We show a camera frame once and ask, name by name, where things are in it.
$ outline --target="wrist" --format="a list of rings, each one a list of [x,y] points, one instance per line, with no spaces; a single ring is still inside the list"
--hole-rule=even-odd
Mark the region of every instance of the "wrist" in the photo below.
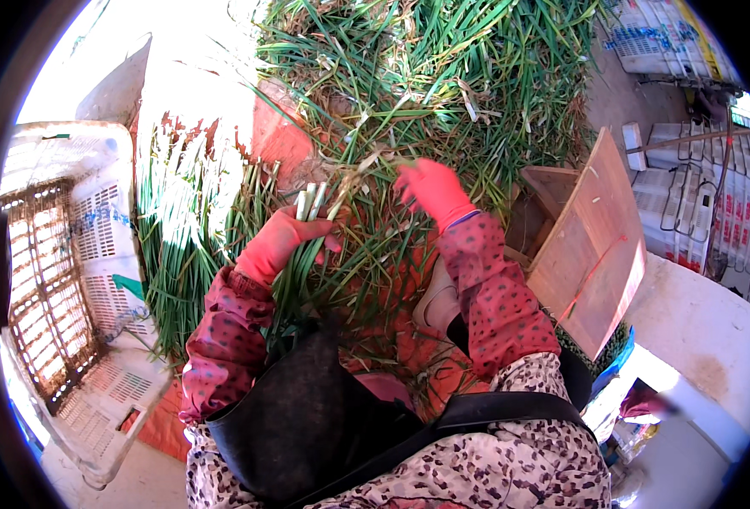
[[[273,271],[269,268],[259,267],[250,257],[245,255],[245,252],[239,255],[236,260],[236,267],[233,270],[265,288],[269,288],[278,275],[278,272],[272,274]]]
[[[445,231],[448,227],[453,225],[456,222],[464,221],[467,217],[470,217],[470,215],[473,215],[475,213],[478,213],[477,207],[472,204],[471,202],[463,203],[461,205],[457,205],[454,207],[454,209],[451,209],[448,214],[444,218],[441,218],[437,221],[437,226],[440,229],[440,233]]]

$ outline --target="red string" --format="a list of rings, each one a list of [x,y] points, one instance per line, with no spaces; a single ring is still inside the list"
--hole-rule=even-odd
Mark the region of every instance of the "red string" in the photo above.
[[[620,237],[618,237],[612,244],[610,244],[607,250],[604,251],[604,254],[601,255],[601,258],[598,259],[595,266],[593,267],[593,270],[591,270],[590,274],[587,274],[587,277],[584,278],[584,281],[582,281],[581,286],[579,287],[579,291],[576,292],[576,296],[573,297],[573,300],[567,305],[567,308],[562,313],[562,316],[559,317],[559,319],[556,321],[556,325],[554,327],[558,327],[559,323],[562,323],[562,320],[565,319],[565,316],[567,316],[570,313],[570,311],[573,310],[573,306],[576,305],[576,300],[579,299],[579,297],[581,296],[581,292],[584,291],[584,285],[586,285],[587,281],[589,281],[590,278],[593,277],[593,274],[596,273],[596,269],[598,269],[598,266],[601,265],[601,260],[604,260],[604,257],[606,257],[607,253],[610,252],[611,249],[613,249],[613,246],[621,242],[622,240],[624,241],[627,240],[626,235],[621,235]]]

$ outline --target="wooden board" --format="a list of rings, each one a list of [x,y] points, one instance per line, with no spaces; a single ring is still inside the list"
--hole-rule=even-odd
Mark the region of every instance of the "wooden board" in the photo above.
[[[557,319],[584,284],[561,325],[595,360],[624,316],[645,260],[644,230],[624,162],[602,128],[573,194],[531,262],[527,283]]]

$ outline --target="wooden pole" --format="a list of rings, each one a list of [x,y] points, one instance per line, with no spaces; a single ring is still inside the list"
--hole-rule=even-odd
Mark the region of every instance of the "wooden pole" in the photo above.
[[[740,136],[741,134],[750,134],[750,129],[735,129],[731,135]],[[696,134],[695,136],[677,137],[675,139],[666,140],[665,142],[652,143],[651,145],[645,145],[643,147],[631,148],[626,151],[627,154],[635,154],[636,152],[644,152],[652,150],[653,148],[670,147],[672,145],[678,145],[685,142],[696,142],[702,139],[709,139],[711,137],[728,136],[728,131],[717,131],[716,133],[705,133]]]

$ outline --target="hand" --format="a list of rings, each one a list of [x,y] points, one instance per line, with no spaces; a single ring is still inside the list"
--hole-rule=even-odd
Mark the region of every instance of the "hand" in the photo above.
[[[465,194],[454,170],[430,159],[418,159],[413,165],[400,165],[394,186],[405,188],[401,202],[412,212],[425,210],[437,222],[440,232],[452,222],[477,209]]]
[[[324,245],[334,252],[340,251],[338,239],[329,235],[332,221],[315,219],[304,222],[296,220],[296,205],[275,211],[259,233],[247,243],[247,247],[236,260],[239,272],[258,283],[269,286],[287,266],[287,260],[299,244],[307,240],[325,237]],[[315,263],[324,261],[323,250],[315,257]]]

